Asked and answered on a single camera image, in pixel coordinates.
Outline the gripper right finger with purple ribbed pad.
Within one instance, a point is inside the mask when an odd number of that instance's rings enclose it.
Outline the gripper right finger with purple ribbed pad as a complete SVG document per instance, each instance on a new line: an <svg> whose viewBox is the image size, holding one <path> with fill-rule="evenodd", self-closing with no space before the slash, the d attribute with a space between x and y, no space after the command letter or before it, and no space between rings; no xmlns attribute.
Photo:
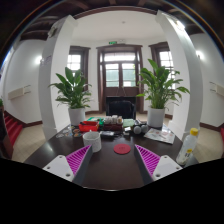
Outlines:
<svg viewBox="0 0 224 224"><path fill-rule="evenodd" d="M134 155L144 183L151 183L182 169L168 155L159 156L139 146L134 146Z"/></svg>

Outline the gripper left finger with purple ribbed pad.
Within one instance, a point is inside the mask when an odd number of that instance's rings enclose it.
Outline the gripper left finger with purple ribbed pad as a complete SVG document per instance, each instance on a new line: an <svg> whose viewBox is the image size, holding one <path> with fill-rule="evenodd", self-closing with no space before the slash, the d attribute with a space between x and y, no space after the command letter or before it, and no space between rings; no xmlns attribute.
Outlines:
<svg viewBox="0 0 224 224"><path fill-rule="evenodd" d="M44 170L81 186L92 154L92 146L84 146L67 156L58 155Z"/></svg>

